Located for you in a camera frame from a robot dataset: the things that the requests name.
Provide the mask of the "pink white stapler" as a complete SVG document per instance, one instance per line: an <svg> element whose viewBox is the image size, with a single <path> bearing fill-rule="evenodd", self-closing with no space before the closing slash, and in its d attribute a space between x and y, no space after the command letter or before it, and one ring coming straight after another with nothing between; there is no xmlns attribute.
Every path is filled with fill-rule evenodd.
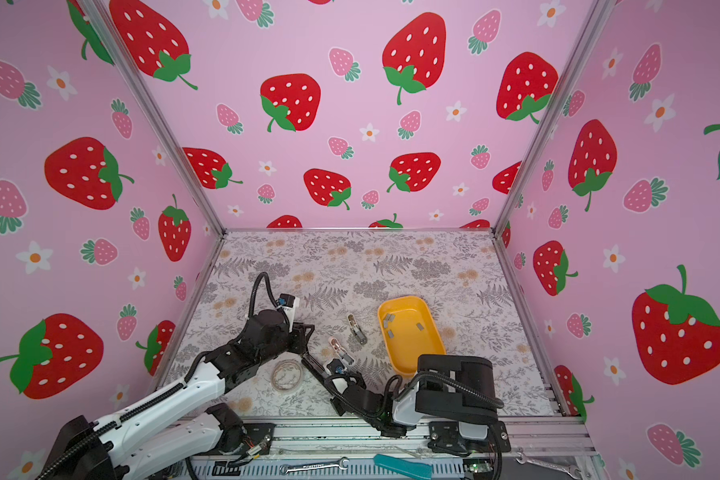
<svg viewBox="0 0 720 480"><path fill-rule="evenodd" d="M350 353L341 345L339 340L335 337L331 337L329 339L329 344L333 348L334 352L338 356L338 358L346 365L346 366L353 366L355 363L355 359L350 355Z"/></svg>

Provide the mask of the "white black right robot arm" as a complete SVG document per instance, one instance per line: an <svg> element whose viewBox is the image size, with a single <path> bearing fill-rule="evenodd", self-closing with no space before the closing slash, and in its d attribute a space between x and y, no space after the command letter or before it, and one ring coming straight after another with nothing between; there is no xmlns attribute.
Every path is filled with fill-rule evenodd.
<svg viewBox="0 0 720 480"><path fill-rule="evenodd" d="M424 354L410 380L396 374L379 393L367 387L360 373L333 365L320 382L338 415L351 413L384 437L403 438L432 417L428 448L433 452L467 457L511 451L509 434L499 419L504 402L496 394L494 367L488 359Z"/></svg>

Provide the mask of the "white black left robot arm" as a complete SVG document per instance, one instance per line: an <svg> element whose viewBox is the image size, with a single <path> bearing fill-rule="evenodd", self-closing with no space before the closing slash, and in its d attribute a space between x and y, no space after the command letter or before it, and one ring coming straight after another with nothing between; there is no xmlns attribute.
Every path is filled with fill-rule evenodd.
<svg viewBox="0 0 720 480"><path fill-rule="evenodd" d="M118 479L125 459L183 415L253 378L284 353L308 352L314 326L294 320L295 296L276 298L269 275L254 280L246 323L232 340L200 352L187 373L138 402L95 421L79 416L57 435L40 479Z"/></svg>

